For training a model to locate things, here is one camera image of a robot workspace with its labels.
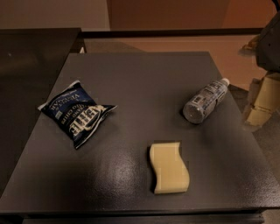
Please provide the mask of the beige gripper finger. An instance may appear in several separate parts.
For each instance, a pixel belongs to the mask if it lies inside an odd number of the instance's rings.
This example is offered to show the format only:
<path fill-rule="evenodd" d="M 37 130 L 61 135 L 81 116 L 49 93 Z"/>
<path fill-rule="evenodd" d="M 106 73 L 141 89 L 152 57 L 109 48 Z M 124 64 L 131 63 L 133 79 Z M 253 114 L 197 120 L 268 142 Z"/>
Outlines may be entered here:
<path fill-rule="evenodd" d="M 243 50 L 249 50 L 249 51 L 254 51 L 259 43 L 260 36 L 256 35 L 253 37 L 247 44 L 245 44 L 242 49 Z"/>
<path fill-rule="evenodd" d="M 262 127 L 280 108 L 280 73 L 266 73 L 253 79 L 248 91 L 248 104 L 243 111 L 244 122 Z"/>

